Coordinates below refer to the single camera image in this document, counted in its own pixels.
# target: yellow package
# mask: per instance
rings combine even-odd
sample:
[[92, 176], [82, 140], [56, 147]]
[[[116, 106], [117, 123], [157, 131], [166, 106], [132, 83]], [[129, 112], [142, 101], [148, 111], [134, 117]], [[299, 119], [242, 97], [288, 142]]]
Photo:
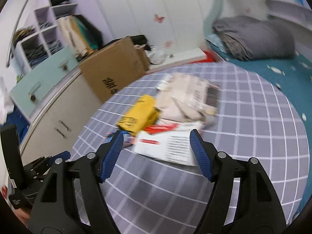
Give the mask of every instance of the yellow package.
[[140, 97], [117, 125], [135, 136], [140, 130], [152, 125], [158, 118], [160, 111], [154, 107], [155, 103], [155, 99], [149, 95]]

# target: mint green drawer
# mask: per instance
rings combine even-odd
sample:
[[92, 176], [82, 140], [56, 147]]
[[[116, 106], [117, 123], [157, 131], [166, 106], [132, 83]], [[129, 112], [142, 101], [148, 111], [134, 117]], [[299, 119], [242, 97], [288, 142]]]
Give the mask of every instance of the mint green drawer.
[[63, 48], [27, 73], [11, 90], [12, 99], [29, 117], [46, 94], [77, 65], [71, 48]]

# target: beige garment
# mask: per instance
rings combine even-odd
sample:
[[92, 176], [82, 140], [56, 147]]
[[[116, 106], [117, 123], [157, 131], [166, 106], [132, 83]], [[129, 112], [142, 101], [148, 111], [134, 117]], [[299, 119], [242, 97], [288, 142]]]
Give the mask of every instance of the beige garment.
[[87, 52], [88, 54], [92, 54], [94, 51], [91, 48], [91, 46], [89, 45], [88, 41], [85, 39], [85, 37], [82, 35], [79, 26], [77, 25], [74, 17], [69, 16], [70, 21], [71, 21], [71, 28], [76, 32], [76, 34], [78, 34], [78, 36], [81, 38], [82, 42], [84, 43], [84, 45], [87, 47]]
[[76, 57], [79, 55], [82, 57], [85, 56], [88, 49], [79, 35], [71, 28], [70, 16], [59, 18], [57, 23], [62, 31], [65, 42], [72, 47]]

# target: teal curved trim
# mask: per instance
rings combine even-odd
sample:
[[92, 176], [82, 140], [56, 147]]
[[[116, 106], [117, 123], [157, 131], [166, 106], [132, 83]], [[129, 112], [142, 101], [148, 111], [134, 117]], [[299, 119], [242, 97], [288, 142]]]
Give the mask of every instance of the teal curved trim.
[[212, 9], [203, 22], [204, 36], [207, 37], [213, 33], [213, 23], [220, 16], [223, 6], [223, 0], [213, 0]]

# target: white cabinet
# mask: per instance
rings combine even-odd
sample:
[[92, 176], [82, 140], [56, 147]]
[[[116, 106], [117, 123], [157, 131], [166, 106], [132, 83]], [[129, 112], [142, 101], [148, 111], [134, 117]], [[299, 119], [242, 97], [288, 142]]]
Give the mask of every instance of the white cabinet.
[[100, 100], [78, 72], [31, 125], [21, 145], [23, 165], [41, 156], [70, 151], [83, 126], [100, 106]]

